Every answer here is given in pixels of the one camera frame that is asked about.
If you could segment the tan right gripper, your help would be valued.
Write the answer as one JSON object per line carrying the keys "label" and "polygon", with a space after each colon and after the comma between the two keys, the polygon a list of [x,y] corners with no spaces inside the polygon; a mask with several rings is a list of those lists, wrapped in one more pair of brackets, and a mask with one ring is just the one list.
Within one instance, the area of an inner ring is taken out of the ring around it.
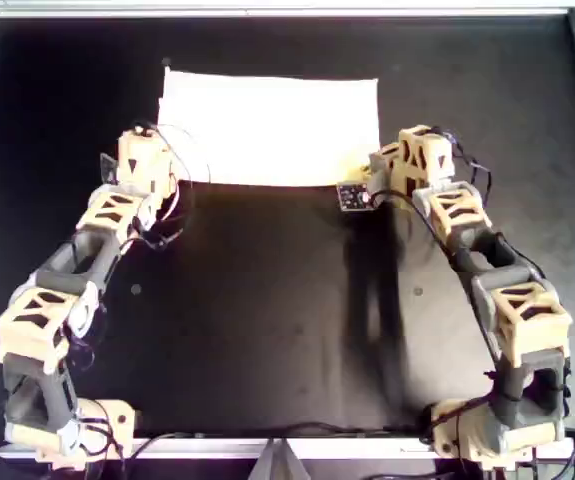
{"label": "tan right gripper", "polygon": [[416,189],[448,182],[455,176],[451,142],[426,125],[401,129],[394,154],[391,187],[412,195]]}

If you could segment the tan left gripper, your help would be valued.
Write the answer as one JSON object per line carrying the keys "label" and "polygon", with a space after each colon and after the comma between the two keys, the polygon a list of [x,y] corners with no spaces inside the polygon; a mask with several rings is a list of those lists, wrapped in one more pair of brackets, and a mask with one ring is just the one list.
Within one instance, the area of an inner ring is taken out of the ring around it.
{"label": "tan left gripper", "polygon": [[156,130],[126,130],[118,139],[117,182],[143,195],[166,199],[173,193],[171,160],[171,151]]}

